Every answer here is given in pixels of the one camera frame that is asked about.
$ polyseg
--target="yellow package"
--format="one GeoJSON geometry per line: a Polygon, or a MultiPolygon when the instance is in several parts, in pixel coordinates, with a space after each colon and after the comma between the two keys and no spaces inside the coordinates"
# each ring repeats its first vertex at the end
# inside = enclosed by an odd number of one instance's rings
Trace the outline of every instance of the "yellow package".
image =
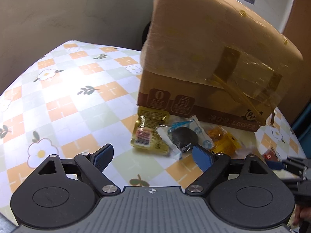
{"type": "Polygon", "coordinates": [[[169,147],[162,141],[156,128],[159,125],[166,125],[168,118],[169,113],[167,111],[140,106],[138,108],[138,119],[132,133],[131,145],[136,148],[167,154],[169,147]]]}
{"type": "Polygon", "coordinates": [[[220,126],[208,130],[207,134],[215,144],[214,148],[211,149],[213,153],[222,152],[229,156],[233,156],[235,154],[235,150],[241,147],[237,139],[220,126]]]}

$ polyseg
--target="barcode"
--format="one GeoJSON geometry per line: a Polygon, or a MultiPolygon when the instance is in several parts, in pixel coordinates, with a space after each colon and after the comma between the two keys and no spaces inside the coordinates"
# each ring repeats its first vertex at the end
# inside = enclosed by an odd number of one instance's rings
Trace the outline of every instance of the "barcode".
{"type": "Polygon", "coordinates": [[[151,132],[148,128],[140,128],[136,131],[135,145],[150,147],[151,132]]]}

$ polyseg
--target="white flower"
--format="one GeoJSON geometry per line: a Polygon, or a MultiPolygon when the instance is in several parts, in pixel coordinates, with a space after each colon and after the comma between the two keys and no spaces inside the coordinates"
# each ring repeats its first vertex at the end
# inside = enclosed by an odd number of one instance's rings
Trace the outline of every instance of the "white flower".
{"type": "Polygon", "coordinates": [[[279,130],[275,127],[271,126],[271,131],[272,131],[272,135],[279,141],[283,140],[283,135],[281,134],[281,132],[279,132],[279,130]]]}
{"type": "Polygon", "coordinates": [[[55,69],[43,70],[41,74],[37,76],[37,79],[46,80],[48,78],[52,78],[55,75],[55,71],[55,69]]]}
{"type": "Polygon", "coordinates": [[[140,68],[134,65],[127,66],[125,69],[132,74],[136,74],[142,71],[140,68]]]}
{"type": "Polygon", "coordinates": [[[58,149],[52,145],[50,139],[43,138],[38,143],[32,143],[28,148],[28,166],[36,168],[51,154],[58,154],[58,149]]]}
{"type": "Polygon", "coordinates": [[[79,51],[81,49],[81,47],[71,47],[68,49],[68,51],[72,51],[72,52],[75,52],[75,51],[79,51]]]}
{"type": "Polygon", "coordinates": [[[0,111],[4,112],[9,108],[9,105],[11,103],[10,99],[4,99],[1,103],[0,103],[0,111]]]}

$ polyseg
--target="gray gripper base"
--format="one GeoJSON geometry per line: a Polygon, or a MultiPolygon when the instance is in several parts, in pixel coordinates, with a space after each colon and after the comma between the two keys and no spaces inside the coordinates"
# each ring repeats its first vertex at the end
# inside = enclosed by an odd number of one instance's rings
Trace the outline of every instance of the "gray gripper base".
{"type": "MultiPolygon", "coordinates": [[[[14,233],[40,233],[21,226],[14,233]]],[[[201,197],[190,197],[180,187],[126,187],[117,196],[100,199],[77,224],[49,233],[249,233],[218,219],[201,197]]],[[[285,226],[257,233],[287,233],[285,226]]]]}

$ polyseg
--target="checkered tablecloth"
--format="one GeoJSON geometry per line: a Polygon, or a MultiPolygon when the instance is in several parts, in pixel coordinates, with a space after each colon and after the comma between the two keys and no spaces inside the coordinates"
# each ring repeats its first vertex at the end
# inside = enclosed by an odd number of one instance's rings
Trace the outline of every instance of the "checkered tablecloth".
{"type": "MultiPolygon", "coordinates": [[[[139,58],[135,50],[68,41],[30,66],[0,96],[2,214],[15,222],[12,192],[50,154],[73,158],[111,143],[114,159],[104,174],[121,189],[133,183],[185,188],[202,174],[191,155],[175,161],[130,146],[142,73],[139,58]]],[[[305,157],[284,116],[275,111],[274,128],[265,126],[256,134],[226,129],[261,153],[274,147],[282,158],[305,157]]]]}

